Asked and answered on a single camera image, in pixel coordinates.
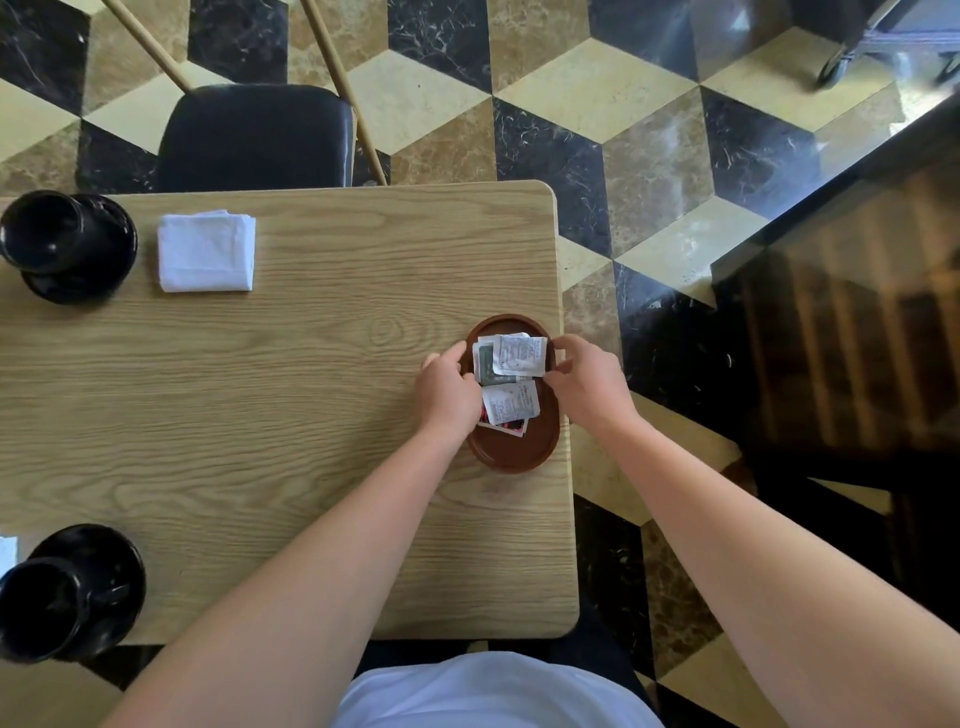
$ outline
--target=white napkin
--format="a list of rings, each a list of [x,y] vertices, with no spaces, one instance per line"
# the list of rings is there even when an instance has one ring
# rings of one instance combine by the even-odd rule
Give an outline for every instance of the white napkin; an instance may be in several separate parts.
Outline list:
[[[256,220],[224,209],[164,215],[156,232],[160,287],[184,291],[252,291]]]

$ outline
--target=left hand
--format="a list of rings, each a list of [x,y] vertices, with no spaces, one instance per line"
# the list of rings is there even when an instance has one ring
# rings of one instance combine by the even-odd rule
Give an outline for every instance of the left hand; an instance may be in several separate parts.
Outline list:
[[[460,357],[466,350],[467,342],[460,341],[442,354],[429,354],[416,385],[420,429],[455,438],[458,444],[476,427],[483,408],[480,385],[473,374],[460,373]]]

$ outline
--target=hand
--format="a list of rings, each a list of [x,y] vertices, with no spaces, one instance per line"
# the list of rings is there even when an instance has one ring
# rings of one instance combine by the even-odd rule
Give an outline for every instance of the hand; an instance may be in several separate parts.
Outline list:
[[[417,417],[420,429],[430,429],[463,443],[480,420],[483,398],[473,374],[460,374],[460,357],[467,342],[460,341],[444,353],[423,360],[417,375]]]
[[[553,341],[567,359],[543,377],[557,394],[564,414],[596,437],[610,426],[639,418],[616,354],[568,334]]]

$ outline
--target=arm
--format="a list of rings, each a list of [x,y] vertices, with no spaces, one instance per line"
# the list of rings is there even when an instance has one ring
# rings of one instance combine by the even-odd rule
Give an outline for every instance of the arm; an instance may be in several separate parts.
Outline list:
[[[105,728],[321,726],[363,654],[440,479],[476,425],[460,342],[417,379],[420,429],[163,649]]]
[[[644,422],[613,354],[577,336],[547,383],[636,486],[791,725],[960,725],[960,635]]]

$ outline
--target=white packet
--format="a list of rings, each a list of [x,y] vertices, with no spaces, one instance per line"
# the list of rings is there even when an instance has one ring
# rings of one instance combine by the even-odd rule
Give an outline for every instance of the white packet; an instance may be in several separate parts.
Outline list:
[[[493,372],[501,376],[543,376],[546,343],[545,336],[497,336],[493,340]]]
[[[503,425],[515,420],[531,420],[540,414],[537,383],[532,379],[516,384],[496,384],[483,387],[483,404],[491,425]]]

